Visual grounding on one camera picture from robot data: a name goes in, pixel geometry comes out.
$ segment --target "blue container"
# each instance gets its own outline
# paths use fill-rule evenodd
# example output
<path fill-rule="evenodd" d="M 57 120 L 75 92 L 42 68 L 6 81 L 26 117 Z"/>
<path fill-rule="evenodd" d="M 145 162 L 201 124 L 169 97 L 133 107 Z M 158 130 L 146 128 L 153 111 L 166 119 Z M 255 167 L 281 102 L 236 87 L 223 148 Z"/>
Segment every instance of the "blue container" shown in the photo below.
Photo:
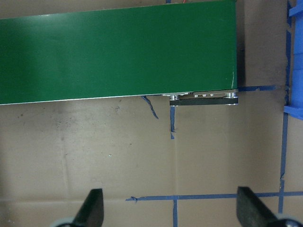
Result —
<path fill-rule="evenodd" d="M 297 0 L 289 16 L 295 17 L 294 70 L 291 103 L 284 107 L 284 112 L 303 120 L 303 0 Z"/>

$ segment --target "metal bracket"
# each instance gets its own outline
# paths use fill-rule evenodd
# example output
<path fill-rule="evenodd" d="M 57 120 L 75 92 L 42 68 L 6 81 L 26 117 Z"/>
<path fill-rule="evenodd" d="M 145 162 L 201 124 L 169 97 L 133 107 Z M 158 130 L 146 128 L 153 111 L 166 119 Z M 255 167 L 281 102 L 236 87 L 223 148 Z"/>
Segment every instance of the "metal bracket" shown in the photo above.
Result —
<path fill-rule="evenodd" d="M 189 92 L 179 92 L 179 93 L 162 94 L 162 96 L 169 96 L 169 100 L 179 100 L 179 96 L 184 96 L 188 94 Z"/>
<path fill-rule="evenodd" d="M 210 96 L 210 97 L 213 97 L 214 95 L 224 95 L 224 96 L 230 96 L 230 95 L 233 95 L 234 96 L 236 95 L 236 93 L 238 92 L 237 89 L 233 89 L 233 90 L 219 90 L 219 91 L 199 91 L 199 92 L 193 92 L 193 95 L 194 97 L 198 97 L 198 96 L 203 96 L 203 97 L 206 97 L 206 96 Z"/>
<path fill-rule="evenodd" d="M 178 100 L 170 100 L 170 106 L 178 105 L 237 105 L 238 97 L 226 98 L 226 97 L 215 97 L 215 98 L 184 98 Z"/>

